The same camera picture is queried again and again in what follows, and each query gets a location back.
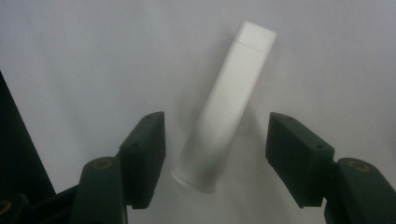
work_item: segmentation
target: white tabletop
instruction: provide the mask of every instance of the white tabletop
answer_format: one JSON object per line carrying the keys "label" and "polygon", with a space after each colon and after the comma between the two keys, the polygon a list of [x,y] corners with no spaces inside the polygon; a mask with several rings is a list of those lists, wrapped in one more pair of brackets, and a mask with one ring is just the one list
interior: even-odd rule
{"label": "white tabletop", "polygon": [[[171,176],[240,21],[277,33],[213,194]],[[396,4],[391,0],[0,2],[0,70],[57,192],[163,110],[167,157],[130,223],[324,223],[264,158],[269,113],[295,117],[335,159],[396,187]]]}

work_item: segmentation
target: gray background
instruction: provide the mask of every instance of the gray background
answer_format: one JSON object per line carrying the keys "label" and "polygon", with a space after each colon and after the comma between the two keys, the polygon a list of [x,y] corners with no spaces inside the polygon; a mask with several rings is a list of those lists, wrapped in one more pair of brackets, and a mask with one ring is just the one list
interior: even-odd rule
{"label": "gray background", "polygon": [[[277,32],[214,194],[170,176],[240,21]],[[377,166],[396,187],[393,0],[0,1],[0,69],[59,192],[166,113],[167,158],[130,223],[324,223],[264,158],[271,111]]]}

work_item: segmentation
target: white surface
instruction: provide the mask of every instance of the white surface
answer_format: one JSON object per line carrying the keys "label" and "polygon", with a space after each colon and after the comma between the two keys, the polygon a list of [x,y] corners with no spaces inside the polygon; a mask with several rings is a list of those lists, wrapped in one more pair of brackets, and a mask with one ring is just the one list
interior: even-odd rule
{"label": "white surface", "polygon": [[[214,194],[170,176],[240,21],[277,33]],[[396,187],[393,0],[0,2],[0,70],[57,191],[115,155],[144,115],[166,113],[167,158],[130,223],[324,223],[264,158],[271,111],[374,164]]]}
{"label": "white surface", "polygon": [[213,90],[172,171],[183,186],[211,193],[276,34],[241,23]]}

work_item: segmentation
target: white cylindrical object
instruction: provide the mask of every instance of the white cylindrical object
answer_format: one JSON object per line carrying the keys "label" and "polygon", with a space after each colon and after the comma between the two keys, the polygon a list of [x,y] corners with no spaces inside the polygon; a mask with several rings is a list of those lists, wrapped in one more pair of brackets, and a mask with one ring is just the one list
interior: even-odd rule
{"label": "white cylindrical object", "polygon": [[231,140],[276,34],[244,21],[172,176],[180,184],[213,192]]}

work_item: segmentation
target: white tube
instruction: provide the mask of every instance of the white tube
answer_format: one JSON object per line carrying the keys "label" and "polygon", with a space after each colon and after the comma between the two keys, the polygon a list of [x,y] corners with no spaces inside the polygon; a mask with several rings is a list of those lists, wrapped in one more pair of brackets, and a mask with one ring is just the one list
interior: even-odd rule
{"label": "white tube", "polygon": [[229,145],[276,34],[244,21],[218,80],[180,155],[172,176],[180,184],[213,192]]}

